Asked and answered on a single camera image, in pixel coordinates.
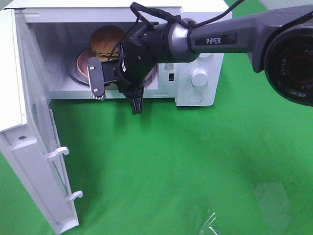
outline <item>green cloth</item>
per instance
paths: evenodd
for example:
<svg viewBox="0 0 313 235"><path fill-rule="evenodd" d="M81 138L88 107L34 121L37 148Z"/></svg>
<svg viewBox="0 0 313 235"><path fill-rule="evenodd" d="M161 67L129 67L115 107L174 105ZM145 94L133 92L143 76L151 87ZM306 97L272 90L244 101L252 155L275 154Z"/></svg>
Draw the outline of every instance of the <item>green cloth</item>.
<svg viewBox="0 0 313 235"><path fill-rule="evenodd" d="M264 10L256 0L234 17ZM245 54L226 54L211 107L146 99L51 105L80 226L68 235L309 235L313 108L287 101ZM0 234L52 235L0 157Z"/></svg>

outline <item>hamburger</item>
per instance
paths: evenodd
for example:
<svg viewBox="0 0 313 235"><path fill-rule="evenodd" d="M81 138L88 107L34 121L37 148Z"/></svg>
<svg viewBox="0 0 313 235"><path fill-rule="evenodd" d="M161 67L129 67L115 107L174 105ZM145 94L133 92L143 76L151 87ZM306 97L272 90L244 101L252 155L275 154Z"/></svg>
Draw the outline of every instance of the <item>hamburger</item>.
<svg viewBox="0 0 313 235"><path fill-rule="evenodd" d="M100 61L108 60L111 51L116 43L123 37L125 32L114 25L103 26L95 30L89 39L91 50L96 53L96 56ZM111 59L117 59L119 53L119 47L116 47Z"/></svg>

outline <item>green floor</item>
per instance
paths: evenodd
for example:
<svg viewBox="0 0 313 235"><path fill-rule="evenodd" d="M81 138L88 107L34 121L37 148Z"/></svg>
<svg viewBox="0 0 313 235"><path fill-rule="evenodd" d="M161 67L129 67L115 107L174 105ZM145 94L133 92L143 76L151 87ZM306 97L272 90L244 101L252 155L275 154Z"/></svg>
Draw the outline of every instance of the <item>green floor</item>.
<svg viewBox="0 0 313 235"><path fill-rule="evenodd" d="M234 16L262 10L247 0ZM219 235L313 234L313 108L279 96L246 55L225 55L213 106L144 107L52 102L72 191L84 192L66 234L199 235L212 213ZM0 234L53 234L3 157Z"/></svg>

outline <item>open microwave door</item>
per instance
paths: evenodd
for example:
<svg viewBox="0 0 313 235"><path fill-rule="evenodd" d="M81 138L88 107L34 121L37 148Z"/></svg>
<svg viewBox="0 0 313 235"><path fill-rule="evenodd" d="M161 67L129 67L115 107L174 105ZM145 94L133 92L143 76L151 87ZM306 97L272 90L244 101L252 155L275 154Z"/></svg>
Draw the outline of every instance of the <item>open microwave door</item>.
<svg viewBox="0 0 313 235"><path fill-rule="evenodd" d="M20 10L0 11L0 151L7 159L54 232L77 226L52 111L39 77L44 76L39 52L32 43Z"/></svg>

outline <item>qr code label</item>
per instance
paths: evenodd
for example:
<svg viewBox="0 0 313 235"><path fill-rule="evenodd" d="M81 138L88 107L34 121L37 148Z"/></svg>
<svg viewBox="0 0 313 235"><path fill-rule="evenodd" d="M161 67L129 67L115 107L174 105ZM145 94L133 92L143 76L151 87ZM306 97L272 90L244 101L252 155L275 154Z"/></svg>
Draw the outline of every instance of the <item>qr code label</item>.
<svg viewBox="0 0 313 235"><path fill-rule="evenodd" d="M164 71L174 71L174 63L164 64Z"/></svg>

